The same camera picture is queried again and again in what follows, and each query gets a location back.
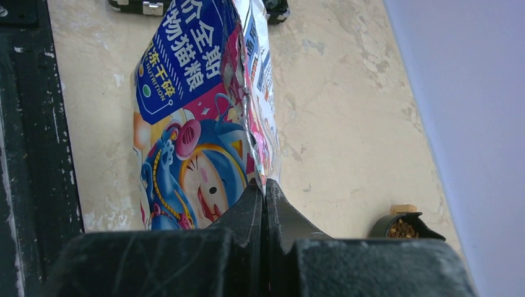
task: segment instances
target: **white wall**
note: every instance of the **white wall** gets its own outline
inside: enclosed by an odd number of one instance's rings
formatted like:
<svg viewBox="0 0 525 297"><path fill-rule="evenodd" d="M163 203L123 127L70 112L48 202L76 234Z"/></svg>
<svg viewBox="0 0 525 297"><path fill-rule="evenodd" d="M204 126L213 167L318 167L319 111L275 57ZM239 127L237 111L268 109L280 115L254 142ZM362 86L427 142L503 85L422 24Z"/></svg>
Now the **white wall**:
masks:
<svg viewBox="0 0 525 297"><path fill-rule="evenodd" d="M525 1L384 3L480 296L524 296Z"/></svg>

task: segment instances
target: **black bowl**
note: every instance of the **black bowl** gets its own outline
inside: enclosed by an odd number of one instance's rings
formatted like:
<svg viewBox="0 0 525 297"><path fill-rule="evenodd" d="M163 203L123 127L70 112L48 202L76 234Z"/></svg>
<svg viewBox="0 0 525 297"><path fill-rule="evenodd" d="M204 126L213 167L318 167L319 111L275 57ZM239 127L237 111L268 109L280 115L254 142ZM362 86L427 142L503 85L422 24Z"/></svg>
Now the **black bowl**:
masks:
<svg viewBox="0 0 525 297"><path fill-rule="evenodd" d="M407 222L414 228L414 231L419 233L419 238L435 238L445 241L446 238L443 235L440 235L431 229L429 229L423 221L419 218L421 212L407 212L400 213L397 215L385 215L380 218L377 223L372 227L368 237L371 238L385 238L388 237L388 233L392 228L392 225L399 219Z"/></svg>

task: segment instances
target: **colorful pet food bag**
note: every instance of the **colorful pet food bag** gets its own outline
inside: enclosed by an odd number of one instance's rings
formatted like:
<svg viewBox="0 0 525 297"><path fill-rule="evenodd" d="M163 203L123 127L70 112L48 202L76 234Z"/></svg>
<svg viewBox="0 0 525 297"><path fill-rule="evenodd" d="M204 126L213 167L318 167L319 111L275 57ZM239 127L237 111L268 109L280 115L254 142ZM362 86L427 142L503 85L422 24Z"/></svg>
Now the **colorful pet food bag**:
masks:
<svg viewBox="0 0 525 297"><path fill-rule="evenodd" d="M262 0L174 0L132 74L151 230L205 228L248 181L280 178Z"/></svg>

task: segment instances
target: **cartoon mouth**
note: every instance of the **cartoon mouth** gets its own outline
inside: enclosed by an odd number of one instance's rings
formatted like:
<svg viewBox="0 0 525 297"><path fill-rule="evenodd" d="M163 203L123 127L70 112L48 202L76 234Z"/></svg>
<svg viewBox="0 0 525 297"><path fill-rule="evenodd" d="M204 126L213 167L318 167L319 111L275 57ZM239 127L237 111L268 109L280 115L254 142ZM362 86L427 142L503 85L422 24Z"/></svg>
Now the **cartoon mouth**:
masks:
<svg viewBox="0 0 525 297"><path fill-rule="evenodd" d="M204 216L213 223L221 215L219 207L217 206L217 204L214 204L214 213L212 213L208 203L202 195L201 187L199 187L199 190L197 191L197 196L199 198L199 202L201 203L202 212L204 212Z"/></svg>

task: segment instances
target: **concrete floor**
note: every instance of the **concrete floor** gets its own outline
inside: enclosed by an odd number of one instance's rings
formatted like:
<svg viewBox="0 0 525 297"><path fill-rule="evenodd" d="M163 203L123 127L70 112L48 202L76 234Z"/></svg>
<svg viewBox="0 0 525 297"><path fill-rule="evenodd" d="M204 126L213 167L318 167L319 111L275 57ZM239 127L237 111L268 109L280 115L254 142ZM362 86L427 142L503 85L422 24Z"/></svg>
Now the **concrete floor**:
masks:
<svg viewBox="0 0 525 297"><path fill-rule="evenodd" d="M105 0L49 0L87 231L140 229L128 77L160 18ZM314 224L365 237L414 204L459 251L440 181L380 0L291 1L271 27L282 187Z"/></svg>

